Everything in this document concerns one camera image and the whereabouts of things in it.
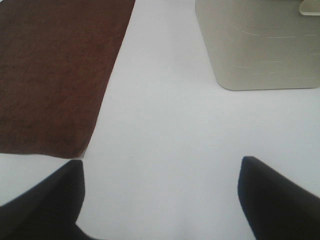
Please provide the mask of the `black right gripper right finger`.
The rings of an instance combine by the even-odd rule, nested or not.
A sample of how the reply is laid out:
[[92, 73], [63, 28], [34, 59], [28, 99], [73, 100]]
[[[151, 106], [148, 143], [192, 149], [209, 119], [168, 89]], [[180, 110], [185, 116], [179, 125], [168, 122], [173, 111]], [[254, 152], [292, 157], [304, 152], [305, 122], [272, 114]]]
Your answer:
[[261, 160], [245, 156], [238, 199], [257, 240], [318, 240], [320, 199]]

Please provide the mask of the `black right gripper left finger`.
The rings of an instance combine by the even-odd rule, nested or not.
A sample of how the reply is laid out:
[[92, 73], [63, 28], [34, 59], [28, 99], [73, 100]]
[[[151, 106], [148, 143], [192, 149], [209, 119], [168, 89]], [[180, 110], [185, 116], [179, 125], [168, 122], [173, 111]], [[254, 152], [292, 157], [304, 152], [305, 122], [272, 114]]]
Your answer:
[[85, 198], [83, 162], [70, 160], [0, 207], [2, 240], [90, 240], [76, 222]]

